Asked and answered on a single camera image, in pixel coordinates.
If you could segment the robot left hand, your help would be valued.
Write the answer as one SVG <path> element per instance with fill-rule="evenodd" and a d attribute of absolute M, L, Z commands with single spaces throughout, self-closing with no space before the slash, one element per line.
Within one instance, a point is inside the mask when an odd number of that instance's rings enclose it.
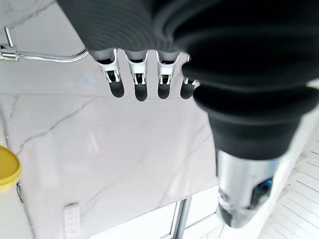
<path fill-rule="evenodd" d="M 219 209 L 245 226 L 270 196 L 279 160 L 319 102 L 316 0 L 60 0 L 91 56 L 184 52 L 193 98 L 207 112 Z"/>

